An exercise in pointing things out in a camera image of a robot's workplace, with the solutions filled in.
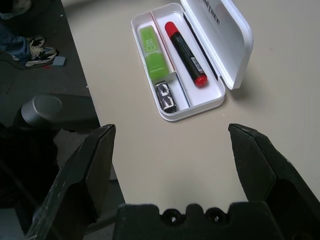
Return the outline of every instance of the gray floor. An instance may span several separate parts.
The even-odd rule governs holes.
[[[0,123],[10,126],[23,103],[37,94],[71,94],[90,96],[67,18],[60,0],[32,0],[33,6],[24,15],[1,21],[17,35],[31,37],[42,35],[46,46],[55,47],[66,57],[61,68],[49,66],[20,70],[0,61]],[[21,68],[11,56],[3,53],[0,60],[8,60]],[[79,146],[86,135],[60,131],[55,138],[58,146],[58,163],[62,165]],[[86,240],[111,239],[113,226],[85,236]],[[0,240],[23,239],[18,219],[13,209],[0,209]]]

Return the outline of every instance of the table surface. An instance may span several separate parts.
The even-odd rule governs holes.
[[[100,124],[116,125],[125,201],[181,212],[246,201],[229,123],[267,135],[319,199],[320,1],[234,0],[254,37],[242,85],[226,88],[220,107],[173,123],[158,113],[131,26],[170,2],[62,0]]]

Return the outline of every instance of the shoe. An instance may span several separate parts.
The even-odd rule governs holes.
[[[57,55],[55,48],[33,46],[32,42],[30,43],[30,53],[30,59],[24,64],[26,67],[51,62]]]
[[[14,0],[13,9],[8,13],[1,13],[0,18],[3,20],[9,20],[16,16],[26,13],[32,6],[31,0]]]
[[[45,44],[46,39],[43,36],[33,36],[33,37],[28,37],[27,42],[31,43],[31,45],[34,47],[41,48]],[[13,60],[19,61],[19,58],[17,58],[16,56],[13,56],[13,55],[11,55],[11,56],[12,56]]]

